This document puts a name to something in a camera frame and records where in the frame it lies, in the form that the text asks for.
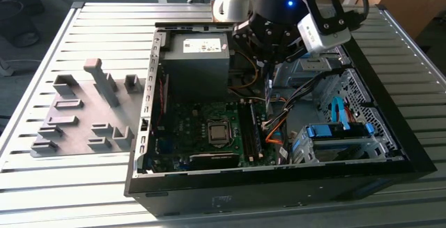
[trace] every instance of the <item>slotted metal table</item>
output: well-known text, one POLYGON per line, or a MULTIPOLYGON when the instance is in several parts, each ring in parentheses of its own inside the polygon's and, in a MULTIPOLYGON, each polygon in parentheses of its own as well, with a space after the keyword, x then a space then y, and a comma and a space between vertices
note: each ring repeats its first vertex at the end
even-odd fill
POLYGON ((446 79, 386 10, 371 8, 354 37, 438 172, 359 201, 156 219, 123 195, 128 153, 35 159, 29 147, 59 74, 91 79, 100 57, 115 79, 147 75, 154 24, 211 21, 207 4, 87 3, 72 8, 0 137, 0 226, 445 227, 446 79))

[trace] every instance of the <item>green circuit board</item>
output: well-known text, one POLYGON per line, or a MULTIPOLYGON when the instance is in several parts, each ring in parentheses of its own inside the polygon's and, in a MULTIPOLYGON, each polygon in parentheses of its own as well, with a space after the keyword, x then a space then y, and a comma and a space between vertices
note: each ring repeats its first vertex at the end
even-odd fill
MULTIPOLYGON (((265 105, 255 106, 259 123, 265 120, 265 105)), ((168 163, 172 159, 187 160, 187 157, 198 153, 235 153, 240 155, 239 167, 265 166, 275 163, 275 147, 263 148, 263 158, 248 161, 243 154, 242 128, 238 115, 236 102, 216 103, 182 103, 171 108, 172 114, 172 153, 167 154, 160 161, 168 163), (230 138, 223 144, 210 143, 210 125, 226 125, 230 138)))

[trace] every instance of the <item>ram slot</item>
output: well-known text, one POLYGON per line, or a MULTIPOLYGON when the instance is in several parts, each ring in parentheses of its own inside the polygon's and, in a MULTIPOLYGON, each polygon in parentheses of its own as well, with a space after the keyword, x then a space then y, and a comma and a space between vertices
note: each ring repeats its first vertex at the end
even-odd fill
POLYGON ((242 141, 243 141, 243 154, 247 161, 252 162, 255 159, 261 158, 259 155, 262 150, 259 129, 255 123, 257 117, 252 115, 251 103, 238 104, 238 114, 240 120, 240 131, 242 131, 242 141))

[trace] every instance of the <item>sticker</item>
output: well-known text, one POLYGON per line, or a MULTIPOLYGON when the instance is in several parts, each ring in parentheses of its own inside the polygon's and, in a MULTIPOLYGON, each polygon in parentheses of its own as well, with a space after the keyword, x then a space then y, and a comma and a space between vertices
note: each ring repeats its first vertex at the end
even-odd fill
POLYGON ((220 39, 186 39, 183 53, 222 52, 220 39))
POLYGON ((289 157, 289 152, 285 150, 283 147, 281 147, 279 153, 281 153, 281 155, 282 155, 285 158, 289 157))
POLYGON ((218 196, 212 198, 212 207, 220 208, 232 200, 232 196, 218 196))

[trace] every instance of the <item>motherboard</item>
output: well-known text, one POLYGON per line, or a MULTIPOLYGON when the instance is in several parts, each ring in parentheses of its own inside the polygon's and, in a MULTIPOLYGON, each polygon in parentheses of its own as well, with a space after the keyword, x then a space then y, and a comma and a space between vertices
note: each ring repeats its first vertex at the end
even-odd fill
POLYGON ((275 164, 275 147, 259 131, 263 103, 178 103, 170 113, 148 161, 156 172, 275 164))

